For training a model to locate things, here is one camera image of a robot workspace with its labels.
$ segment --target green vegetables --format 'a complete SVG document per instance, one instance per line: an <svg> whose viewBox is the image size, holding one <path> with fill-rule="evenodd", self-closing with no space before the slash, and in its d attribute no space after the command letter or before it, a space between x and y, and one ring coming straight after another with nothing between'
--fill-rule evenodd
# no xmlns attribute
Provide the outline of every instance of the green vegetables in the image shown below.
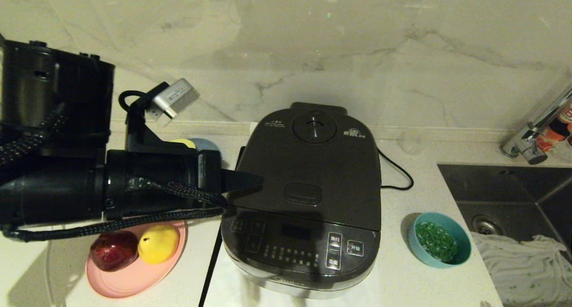
<svg viewBox="0 0 572 307"><path fill-rule="evenodd" d="M457 254L457 243L440 225L433 222L421 222L415 226L419 243L433 258L441 262L450 262Z"/></svg>

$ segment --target towel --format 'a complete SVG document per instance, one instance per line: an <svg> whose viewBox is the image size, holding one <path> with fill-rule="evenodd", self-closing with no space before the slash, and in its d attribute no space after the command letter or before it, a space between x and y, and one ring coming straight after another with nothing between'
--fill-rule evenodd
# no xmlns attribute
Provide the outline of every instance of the towel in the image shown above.
<svg viewBox="0 0 572 307"><path fill-rule="evenodd" d="M564 244L547 236L520 243L472 232L505 307L572 306L572 265Z"/></svg>

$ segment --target red apple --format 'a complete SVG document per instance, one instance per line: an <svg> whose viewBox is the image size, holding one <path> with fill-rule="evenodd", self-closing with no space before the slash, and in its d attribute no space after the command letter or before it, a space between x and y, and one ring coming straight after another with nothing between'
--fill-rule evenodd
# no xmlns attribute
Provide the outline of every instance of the red apple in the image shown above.
<svg viewBox="0 0 572 307"><path fill-rule="evenodd" d="M89 256L104 272L116 272L137 259L137 244L137 236L130 231L102 233L89 249Z"/></svg>

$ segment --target sink drain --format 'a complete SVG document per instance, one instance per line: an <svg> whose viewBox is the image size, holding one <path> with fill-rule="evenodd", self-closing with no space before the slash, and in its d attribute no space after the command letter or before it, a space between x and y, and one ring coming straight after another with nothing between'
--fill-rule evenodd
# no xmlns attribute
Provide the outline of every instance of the sink drain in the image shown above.
<svg viewBox="0 0 572 307"><path fill-rule="evenodd" d="M506 228L495 218L479 214L472 218L472 229L480 234L506 236Z"/></svg>

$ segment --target yellow object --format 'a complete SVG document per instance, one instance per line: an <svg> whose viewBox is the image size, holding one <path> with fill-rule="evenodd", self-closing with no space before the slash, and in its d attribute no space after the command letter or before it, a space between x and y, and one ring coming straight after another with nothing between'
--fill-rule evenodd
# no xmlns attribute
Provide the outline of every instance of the yellow object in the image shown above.
<svg viewBox="0 0 572 307"><path fill-rule="evenodd" d="M185 144L188 148L197 148L192 141L184 138L174 139L171 142Z"/></svg>
<svg viewBox="0 0 572 307"><path fill-rule="evenodd" d="M178 242L177 229L169 225L152 226L141 236L137 252L144 262L150 265L161 264L173 256Z"/></svg>

